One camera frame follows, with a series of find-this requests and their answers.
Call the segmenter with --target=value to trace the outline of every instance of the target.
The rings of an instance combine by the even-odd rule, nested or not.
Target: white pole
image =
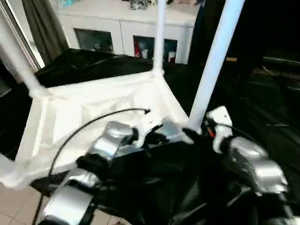
[[[189,116],[188,126],[193,130],[200,130],[244,2],[245,0],[226,0],[224,5]]]
[[[0,15],[0,49],[2,50],[1,54],[4,54],[0,57],[6,57],[11,63],[29,89],[30,96],[38,95],[44,91],[2,15]]]
[[[164,75],[164,21],[165,21],[165,0],[158,0],[158,14],[156,21],[156,37],[154,42],[153,74]]]

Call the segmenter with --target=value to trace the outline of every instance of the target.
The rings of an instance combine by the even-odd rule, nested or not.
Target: black cable
[[[49,173],[48,173],[48,176],[47,176],[47,179],[46,179],[46,182],[45,182],[45,186],[44,186],[44,190],[42,191],[41,193],[41,197],[39,199],[39,202],[38,202],[38,205],[37,205],[37,209],[36,209],[36,213],[34,215],[34,218],[33,218],[33,221],[32,221],[32,225],[35,225],[36,222],[37,222],[37,219],[38,219],[38,215],[41,211],[41,207],[42,207],[42,203],[43,203],[43,198],[44,198],[44,194],[50,184],[50,181],[51,181],[51,174],[52,174],[52,171],[54,169],[54,165],[55,165],[55,162],[58,158],[58,156],[60,155],[62,149],[66,146],[66,144],[76,135],[78,134],[78,132],[80,132],[82,129],[84,129],[85,127],[87,127],[88,125],[92,124],[93,122],[97,121],[97,120],[101,120],[107,116],[111,116],[111,115],[114,115],[114,114],[117,114],[117,113],[123,113],[123,112],[127,112],[127,111],[136,111],[136,110],[143,110],[145,111],[145,114],[147,114],[148,112],[150,112],[150,109],[143,109],[143,108],[130,108],[130,109],[123,109],[123,110],[118,110],[118,111],[114,111],[114,112],[110,112],[108,114],[105,114],[105,115],[102,115],[102,116],[99,116],[99,117],[96,117],[95,119],[87,122],[86,124],[83,124],[81,127],[79,127],[76,131],[74,131],[74,133],[72,133],[65,141],[64,143],[61,145],[61,147],[58,149],[53,161],[52,161],[52,164],[51,164],[51,167],[50,167],[50,170],[49,170]]]
[[[247,134],[245,131],[242,131],[236,127],[233,127],[233,126],[230,126],[230,125],[227,125],[227,124],[224,124],[224,123],[217,123],[217,125],[221,125],[221,126],[224,126],[224,127],[228,127],[228,128],[231,128],[232,130],[235,130],[237,132],[239,132],[241,135],[243,135],[244,137],[246,137],[247,139],[255,142],[255,143],[258,143],[256,141],[256,139],[254,137],[252,137],[250,134]]]

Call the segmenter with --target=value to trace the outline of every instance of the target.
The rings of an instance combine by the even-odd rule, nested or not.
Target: glass cabinet door
[[[110,32],[77,28],[74,31],[81,49],[114,54]]]
[[[124,54],[120,22],[75,15],[60,15],[71,48]]]
[[[154,38],[133,36],[135,57],[152,60],[154,53]],[[165,39],[164,61],[175,63],[177,40]]]

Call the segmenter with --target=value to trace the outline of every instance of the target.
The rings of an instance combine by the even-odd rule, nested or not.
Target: dark curtain
[[[206,0],[199,8],[188,57],[188,65],[205,64],[215,36],[225,0]]]
[[[49,0],[22,0],[22,3],[34,42],[47,65],[69,48],[61,24]]]

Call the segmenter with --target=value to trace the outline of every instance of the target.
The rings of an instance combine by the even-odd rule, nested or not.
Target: red object
[[[207,128],[207,130],[208,130],[208,133],[210,134],[210,136],[211,137],[215,137],[216,135],[211,131],[211,129],[210,128]]]
[[[134,39],[134,44],[135,44],[135,57],[140,58],[141,57],[141,51],[139,48],[139,43],[137,42],[136,39]]]

